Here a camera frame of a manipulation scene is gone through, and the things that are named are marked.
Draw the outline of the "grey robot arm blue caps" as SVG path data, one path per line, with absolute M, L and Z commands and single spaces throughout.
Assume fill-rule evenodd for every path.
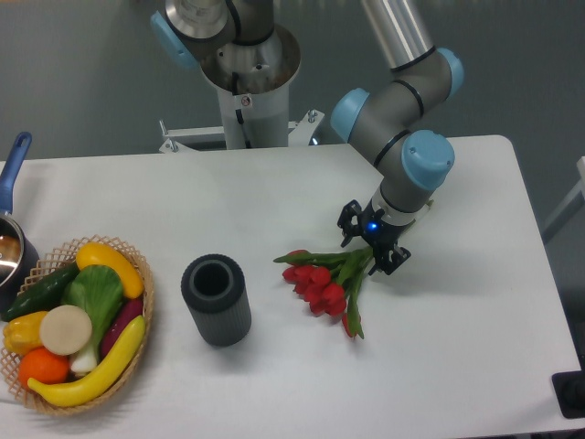
M 392 80 L 383 90 L 355 89 L 330 124 L 382 176 L 365 207 L 345 205 L 345 241 L 363 239 L 374 267 L 393 273 L 410 256 L 399 245 L 454 163 L 451 143 L 411 126 L 463 84 L 460 60 L 436 47 L 409 1 L 366 1 L 367 15 Z M 226 146 L 251 149 L 290 143 L 289 87 L 300 67 L 295 37 L 275 23 L 271 1 L 167 1 L 151 27 L 178 65 L 201 70 L 216 89 Z

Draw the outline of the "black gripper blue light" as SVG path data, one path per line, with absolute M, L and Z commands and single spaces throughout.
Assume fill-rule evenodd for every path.
M 375 209 L 371 205 L 362 210 L 353 199 L 342 207 L 337 220 L 337 227 L 343 236 L 342 247 L 355 237 L 362 237 L 372 248 L 375 262 L 369 275 L 375 272 L 391 275 L 410 258 L 410 251 L 396 244 L 407 226 L 390 224 L 383 219 L 384 215 L 383 209 Z

